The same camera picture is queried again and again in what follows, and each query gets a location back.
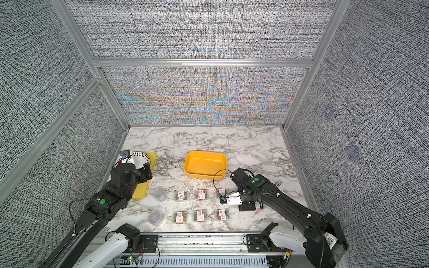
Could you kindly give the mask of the clear round paper clip jar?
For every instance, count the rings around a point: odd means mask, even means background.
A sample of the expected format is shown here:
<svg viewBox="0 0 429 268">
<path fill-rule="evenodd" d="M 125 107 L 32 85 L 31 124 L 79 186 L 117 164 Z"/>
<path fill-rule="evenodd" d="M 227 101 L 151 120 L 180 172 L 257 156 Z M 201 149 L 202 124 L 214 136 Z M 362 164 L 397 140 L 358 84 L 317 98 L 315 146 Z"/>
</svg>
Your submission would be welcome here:
<svg viewBox="0 0 429 268">
<path fill-rule="evenodd" d="M 168 198 L 168 193 L 163 187 L 157 187 L 153 196 L 158 202 L 164 202 Z"/>
</svg>

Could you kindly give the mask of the rectangular paper clip box seven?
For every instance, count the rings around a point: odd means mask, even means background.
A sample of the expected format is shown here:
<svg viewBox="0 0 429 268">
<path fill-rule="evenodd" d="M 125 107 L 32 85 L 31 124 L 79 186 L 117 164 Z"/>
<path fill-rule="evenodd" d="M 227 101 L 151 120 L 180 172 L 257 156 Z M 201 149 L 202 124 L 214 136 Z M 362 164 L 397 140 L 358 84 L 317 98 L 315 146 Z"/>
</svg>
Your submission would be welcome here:
<svg viewBox="0 0 429 268">
<path fill-rule="evenodd" d="M 227 221 L 230 219 L 230 213 L 228 209 L 218 209 L 215 213 L 215 219 L 218 221 Z"/>
</svg>

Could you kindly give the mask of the rectangular paper clip box eight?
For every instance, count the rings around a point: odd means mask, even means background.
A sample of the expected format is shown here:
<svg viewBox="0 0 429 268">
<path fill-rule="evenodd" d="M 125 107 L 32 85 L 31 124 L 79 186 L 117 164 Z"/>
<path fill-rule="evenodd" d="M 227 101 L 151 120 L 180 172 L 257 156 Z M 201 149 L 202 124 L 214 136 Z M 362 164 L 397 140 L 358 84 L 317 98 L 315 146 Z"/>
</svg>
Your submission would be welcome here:
<svg viewBox="0 0 429 268">
<path fill-rule="evenodd" d="M 218 194 L 220 197 L 224 197 L 227 194 L 227 189 L 226 188 L 219 188 L 218 189 Z"/>
</svg>

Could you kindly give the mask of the rectangular paper clip box five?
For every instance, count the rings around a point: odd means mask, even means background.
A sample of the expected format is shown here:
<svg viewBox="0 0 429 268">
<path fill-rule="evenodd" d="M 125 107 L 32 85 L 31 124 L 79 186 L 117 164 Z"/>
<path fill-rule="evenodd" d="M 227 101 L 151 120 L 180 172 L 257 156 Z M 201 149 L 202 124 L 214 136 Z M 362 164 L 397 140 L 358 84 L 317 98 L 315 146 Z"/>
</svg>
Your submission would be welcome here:
<svg viewBox="0 0 429 268">
<path fill-rule="evenodd" d="M 197 201 L 205 201 L 208 199 L 208 190 L 198 189 L 194 192 L 194 199 Z"/>
</svg>

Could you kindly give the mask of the rectangular paper clip box three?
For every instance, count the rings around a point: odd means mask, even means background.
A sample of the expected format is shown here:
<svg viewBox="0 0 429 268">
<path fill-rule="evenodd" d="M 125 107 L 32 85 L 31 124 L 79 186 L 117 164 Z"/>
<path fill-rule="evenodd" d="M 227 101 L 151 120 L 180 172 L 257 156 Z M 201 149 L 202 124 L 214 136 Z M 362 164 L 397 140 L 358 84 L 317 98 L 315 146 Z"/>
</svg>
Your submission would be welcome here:
<svg viewBox="0 0 429 268">
<path fill-rule="evenodd" d="M 206 210 L 197 210 L 193 212 L 194 222 L 206 222 L 207 221 L 207 212 Z"/>
</svg>

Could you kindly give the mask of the yellow plastic storage box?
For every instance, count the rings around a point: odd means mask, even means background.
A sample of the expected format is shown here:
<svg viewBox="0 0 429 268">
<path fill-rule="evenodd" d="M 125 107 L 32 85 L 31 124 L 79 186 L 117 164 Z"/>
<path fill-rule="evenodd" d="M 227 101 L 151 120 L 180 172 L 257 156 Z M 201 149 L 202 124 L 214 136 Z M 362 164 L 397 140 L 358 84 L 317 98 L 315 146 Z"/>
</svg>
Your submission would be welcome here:
<svg viewBox="0 0 429 268">
<path fill-rule="evenodd" d="M 184 162 L 184 172 L 193 179 L 221 180 L 227 173 L 227 157 L 209 151 L 191 151 Z"/>
</svg>

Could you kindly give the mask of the rectangular paper clip box two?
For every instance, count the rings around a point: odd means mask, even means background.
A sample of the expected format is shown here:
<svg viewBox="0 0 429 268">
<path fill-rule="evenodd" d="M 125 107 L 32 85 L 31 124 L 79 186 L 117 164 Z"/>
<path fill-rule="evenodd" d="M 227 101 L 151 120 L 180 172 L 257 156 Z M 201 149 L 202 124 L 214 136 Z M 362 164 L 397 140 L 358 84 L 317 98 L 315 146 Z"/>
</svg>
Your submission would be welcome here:
<svg viewBox="0 0 429 268">
<path fill-rule="evenodd" d="M 184 224 L 187 222 L 187 212 L 175 212 L 173 215 L 173 222 L 175 224 Z"/>
</svg>

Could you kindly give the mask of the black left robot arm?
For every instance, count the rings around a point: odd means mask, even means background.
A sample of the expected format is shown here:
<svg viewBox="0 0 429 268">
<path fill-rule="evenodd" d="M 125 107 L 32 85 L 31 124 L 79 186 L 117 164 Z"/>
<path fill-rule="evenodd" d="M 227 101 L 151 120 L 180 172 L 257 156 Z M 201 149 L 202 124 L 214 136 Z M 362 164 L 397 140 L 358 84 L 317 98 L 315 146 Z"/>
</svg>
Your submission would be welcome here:
<svg viewBox="0 0 429 268">
<path fill-rule="evenodd" d="M 120 163 L 110 174 L 111 180 L 102 190 L 86 199 L 87 204 L 73 222 L 73 228 L 40 265 L 42 268 L 71 268 L 117 212 L 127 207 L 137 185 L 153 178 L 149 163 L 141 168 L 133 163 Z"/>
</svg>

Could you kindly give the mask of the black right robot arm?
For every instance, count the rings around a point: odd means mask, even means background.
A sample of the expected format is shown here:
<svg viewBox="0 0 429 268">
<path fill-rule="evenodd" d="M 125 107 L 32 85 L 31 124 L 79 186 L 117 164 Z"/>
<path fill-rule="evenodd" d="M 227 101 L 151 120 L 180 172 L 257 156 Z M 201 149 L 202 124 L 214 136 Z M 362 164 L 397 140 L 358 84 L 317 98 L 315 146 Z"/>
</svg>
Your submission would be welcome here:
<svg viewBox="0 0 429 268">
<path fill-rule="evenodd" d="M 261 174 L 249 175 L 238 168 L 230 178 L 238 187 L 243 205 L 260 202 L 289 221 L 305 239 L 300 243 L 309 262 L 316 268 L 334 268 L 349 245 L 338 219 L 331 213 L 322 215 L 282 193 Z"/>
</svg>

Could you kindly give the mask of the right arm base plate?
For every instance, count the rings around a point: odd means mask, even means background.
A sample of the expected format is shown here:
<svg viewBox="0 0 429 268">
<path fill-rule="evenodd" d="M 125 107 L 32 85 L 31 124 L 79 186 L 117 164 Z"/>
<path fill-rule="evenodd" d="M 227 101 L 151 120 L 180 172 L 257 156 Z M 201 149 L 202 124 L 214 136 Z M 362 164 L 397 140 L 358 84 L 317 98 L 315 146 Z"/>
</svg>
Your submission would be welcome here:
<svg viewBox="0 0 429 268">
<path fill-rule="evenodd" d="M 248 252 L 287 252 L 287 249 L 276 247 L 268 236 L 262 234 L 247 234 L 243 243 L 247 246 Z"/>
</svg>

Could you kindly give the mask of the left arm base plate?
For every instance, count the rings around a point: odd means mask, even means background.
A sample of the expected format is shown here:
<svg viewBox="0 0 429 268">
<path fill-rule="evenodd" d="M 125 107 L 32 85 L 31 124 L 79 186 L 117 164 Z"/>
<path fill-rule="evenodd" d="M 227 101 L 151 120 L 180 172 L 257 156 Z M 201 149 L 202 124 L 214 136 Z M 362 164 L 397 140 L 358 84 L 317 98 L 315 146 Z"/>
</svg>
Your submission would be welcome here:
<svg viewBox="0 0 429 268">
<path fill-rule="evenodd" d="M 159 235 L 141 234 L 137 246 L 133 249 L 134 253 L 156 253 L 159 241 Z"/>
</svg>

